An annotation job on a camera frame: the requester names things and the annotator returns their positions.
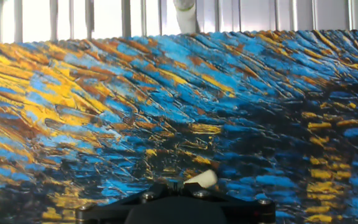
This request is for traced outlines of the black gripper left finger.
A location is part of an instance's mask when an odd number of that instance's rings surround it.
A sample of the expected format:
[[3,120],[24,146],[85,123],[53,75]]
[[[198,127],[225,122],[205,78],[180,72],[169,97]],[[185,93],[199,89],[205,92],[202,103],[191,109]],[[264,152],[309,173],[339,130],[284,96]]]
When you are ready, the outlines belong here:
[[76,224],[124,223],[138,205],[179,194],[178,182],[156,183],[146,190],[108,205],[89,202],[75,209]]

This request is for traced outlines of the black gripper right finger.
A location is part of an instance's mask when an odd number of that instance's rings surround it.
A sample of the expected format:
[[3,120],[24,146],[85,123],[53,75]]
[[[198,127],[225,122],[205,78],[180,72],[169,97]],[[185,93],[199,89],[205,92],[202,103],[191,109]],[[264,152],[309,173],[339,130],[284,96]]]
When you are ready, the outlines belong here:
[[276,204],[271,199],[245,201],[209,190],[198,183],[183,184],[183,193],[199,201],[217,205],[223,211],[228,223],[276,223]]

